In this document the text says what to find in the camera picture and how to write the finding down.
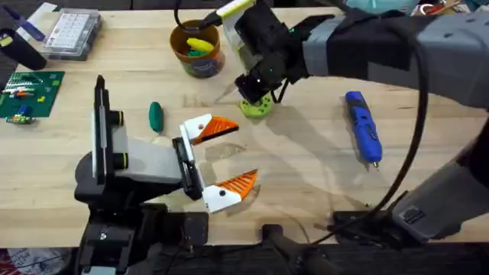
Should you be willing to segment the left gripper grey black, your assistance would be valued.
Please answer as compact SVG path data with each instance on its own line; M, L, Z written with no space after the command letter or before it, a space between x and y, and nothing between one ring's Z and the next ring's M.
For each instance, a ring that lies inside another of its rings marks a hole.
M196 168L193 145L239 130L236 122L211 114L184 121L180 135L170 146L160 146L130 138L126 127L112 131L115 176L143 186L154 186L171 193L183 189L192 200L203 199L209 213L227 209L242 202L257 180L257 170L250 170L229 180L204 187Z

